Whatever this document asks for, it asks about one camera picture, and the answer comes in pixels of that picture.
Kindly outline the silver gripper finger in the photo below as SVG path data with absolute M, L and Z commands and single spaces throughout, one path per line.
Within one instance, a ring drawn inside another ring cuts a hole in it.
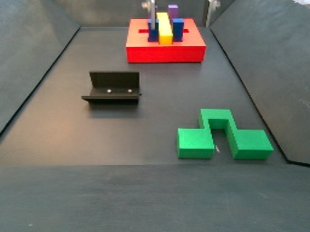
M 215 9 L 220 6 L 220 0 L 208 0 L 207 3 L 208 3 L 208 7 L 207 7 L 206 26 L 210 26 L 212 13 L 215 12 Z
M 151 29 L 155 29 L 155 21 L 156 21 L 155 0 L 145 0 L 141 3 L 141 7 L 148 10 L 148 16 L 151 20 Z

